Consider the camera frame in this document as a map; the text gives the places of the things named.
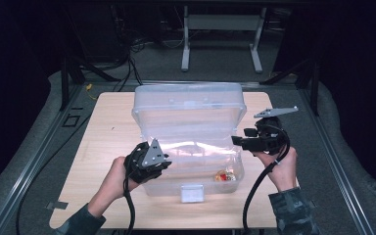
open box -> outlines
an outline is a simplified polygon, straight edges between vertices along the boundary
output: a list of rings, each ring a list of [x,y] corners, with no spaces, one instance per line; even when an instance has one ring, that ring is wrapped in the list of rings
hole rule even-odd
[[[142,85],[132,116],[143,141],[158,139],[172,164],[143,184],[149,196],[232,193],[243,179],[241,148],[231,140],[247,111],[238,83]]]

wooden table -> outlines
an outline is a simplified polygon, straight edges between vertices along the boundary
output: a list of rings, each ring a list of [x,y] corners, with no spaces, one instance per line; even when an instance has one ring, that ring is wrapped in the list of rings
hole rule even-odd
[[[94,109],[81,144],[72,163],[60,202],[68,203],[65,210],[54,209],[50,220],[53,228],[61,226],[73,213],[88,203],[101,185],[115,157],[129,154],[141,142],[140,129],[131,116],[133,92],[104,93]],[[239,136],[244,128],[253,128],[253,115],[271,108],[263,92],[245,92],[248,111],[239,125]],[[259,159],[250,152],[242,152],[245,176],[232,194],[206,195],[203,203],[182,204],[179,197],[149,197],[140,186],[131,192],[136,209],[135,229],[239,229],[243,227],[242,212],[246,198],[263,171]],[[266,177],[258,188],[249,208],[250,227],[275,227],[275,217],[268,194],[276,188]],[[103,228],[126,229],[129,208],[125,199],[116,200],[104,216]]]

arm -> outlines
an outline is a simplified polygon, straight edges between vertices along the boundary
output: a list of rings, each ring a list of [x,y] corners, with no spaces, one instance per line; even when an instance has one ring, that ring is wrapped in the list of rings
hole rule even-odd
[[[264,166],[270,165],[277,156],[254,152]],[[297,187],[296,161],[298,154],[290,148],[288,155],[268,174],[278,193],[269,195],[276,216],[279,234],[319,234],[319,229],[311,215],[310,206]]]
[[[125,157],[114,159],[102,185],[90,202],[72,215],[61,227],[57,228],[55,234],[92,235],[100,229],[106,221],[103,213],[114,200],[123,197],[124,159]],[[130,190],[137,186],[137,183],[129,180]]]

camouflage sleeve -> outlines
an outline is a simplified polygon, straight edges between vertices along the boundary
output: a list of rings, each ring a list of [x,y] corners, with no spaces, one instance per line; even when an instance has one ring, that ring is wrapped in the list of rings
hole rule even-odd
[[[94,217],[87,205],[73,214],[61,227],[55,230],[55,235],[94,235],[105,223],[106,219]]]
[[[268,196],[279,234],[319,234],[311,208],[300,188]]]

metal leg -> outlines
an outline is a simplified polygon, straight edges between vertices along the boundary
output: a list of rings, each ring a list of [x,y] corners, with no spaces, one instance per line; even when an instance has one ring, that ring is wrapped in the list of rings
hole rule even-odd
[[[189,67],[189,33],[188,33],[188,7],[184,7],[184,53],[182,55],[182,71],[188,71]]]
[[[258,20],[258,28],[256,29],[255,34],[255,42],[253,44],[250,44],[250,52],[252,53],[252,59],[253,59],[253,65],[255,66],[255,71],[257,73],[262,73],[262,67],[260,62],[260,57],[258,53],[258,46],[261,36],[261,31],[264,24],[264,16],[265,16],[266,9],[261,9],[260,18]]]

